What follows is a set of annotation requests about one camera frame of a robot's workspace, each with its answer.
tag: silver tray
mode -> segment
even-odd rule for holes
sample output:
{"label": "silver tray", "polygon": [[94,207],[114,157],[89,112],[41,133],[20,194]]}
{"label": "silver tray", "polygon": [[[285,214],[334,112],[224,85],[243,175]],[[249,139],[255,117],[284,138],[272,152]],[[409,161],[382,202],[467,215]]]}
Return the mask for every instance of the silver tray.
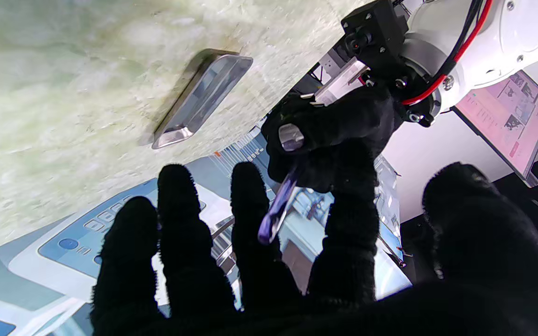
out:
{"label": "silver tray", "polygon": [[196,133],[251,65],[251,57],[213,50],[155,131],[153,149]]}

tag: table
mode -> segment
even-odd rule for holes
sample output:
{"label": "table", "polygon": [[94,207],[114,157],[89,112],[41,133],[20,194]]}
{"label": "table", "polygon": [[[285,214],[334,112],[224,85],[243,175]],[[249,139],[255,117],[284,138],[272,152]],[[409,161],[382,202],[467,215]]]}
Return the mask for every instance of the table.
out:
{"label": "table", "polygon": [[[0,245],[245,134],[361,0],[0,0]],[[152,132],[206,48],[254,58],[190,140]]]}

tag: computer screen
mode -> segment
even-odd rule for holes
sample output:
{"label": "computer screen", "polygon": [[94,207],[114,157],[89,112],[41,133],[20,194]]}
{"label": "computer screen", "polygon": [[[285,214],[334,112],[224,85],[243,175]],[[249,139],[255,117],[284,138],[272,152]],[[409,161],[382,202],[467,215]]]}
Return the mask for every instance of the computer screen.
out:
{"label": "computer screen", "polygon": [[470,91],[454,110],[527,179],[538,151],[538,85],[524,71]]}

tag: gloved hand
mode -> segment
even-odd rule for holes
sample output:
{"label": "gloved hand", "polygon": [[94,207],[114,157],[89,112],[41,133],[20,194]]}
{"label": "gloved hand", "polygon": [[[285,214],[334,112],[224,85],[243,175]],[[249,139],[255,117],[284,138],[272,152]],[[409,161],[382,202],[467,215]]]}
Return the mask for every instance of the gloved hand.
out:
{"label": "gloved hand", "polygon": [[[372,161],[402,124],[404,111],[400,100],[383,83],[360,87],[320,108],[298,95],[288,95],[271,111],[262,127],[269,154],[269,177],[281,182],[293,162],[303,155],[305,166],[297,182],[299,187],[326,193],[340,187],[338,179],[367,179],[337,174],[342,165],[355,161],[344,156],[368,153]],[[288,152],[282,148],[278,132],[286,124],[297,126],[303,134],[304,143],[299,149]]]}

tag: purple handle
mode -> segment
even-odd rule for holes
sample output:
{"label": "purple handle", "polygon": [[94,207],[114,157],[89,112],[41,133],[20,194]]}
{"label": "purple handle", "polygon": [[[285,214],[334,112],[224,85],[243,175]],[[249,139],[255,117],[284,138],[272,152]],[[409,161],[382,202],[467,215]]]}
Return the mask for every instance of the purple handle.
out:
{"label": "purple handle", "polygon": [[296,182],[301,173],[301,164],[295,162],[286,175],[282,185],[277,190],[275,200],[269,207],[269,211],[261,221],[258,239],[263,245],[269,245],[277,236],[279,229],[282,227],[283,220],[286,218],[288,210],[288,201],[294,192]]}

